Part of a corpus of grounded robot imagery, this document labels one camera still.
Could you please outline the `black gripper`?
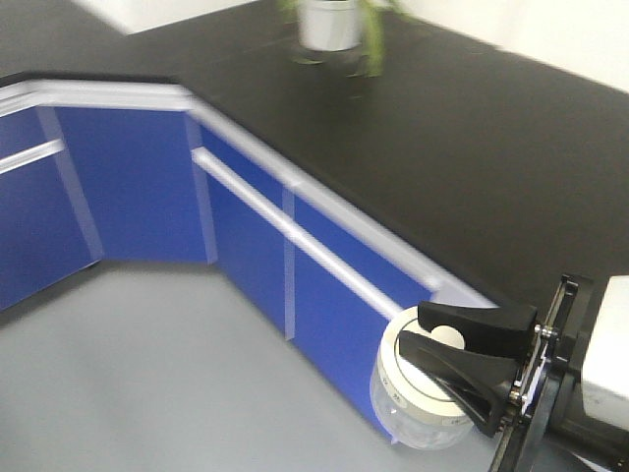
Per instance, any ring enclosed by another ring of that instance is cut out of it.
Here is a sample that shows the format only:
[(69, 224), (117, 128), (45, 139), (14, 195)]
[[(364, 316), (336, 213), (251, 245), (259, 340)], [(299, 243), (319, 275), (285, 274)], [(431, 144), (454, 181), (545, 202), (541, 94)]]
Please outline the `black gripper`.
[(491, 438), (508, 410), (520, 367), (514, 359), (489, 355), (527, 355), (535, 326), (535, 349), (521, 381), (522, 407), (507, 417), (491, 471), (530, 471), (543, 440), (587, 453), (589, 430), (578, 385), (592, 296), (590, 279), (562, 275), (536, 326), (537, 309), (530, 305), (471, 308), (423, 301), (418, 305), (419, 325), (426, 331), (442, 325), (455, 328), (465, 350), (407, 330), (398, 335), (401, 357), (444, 390)]

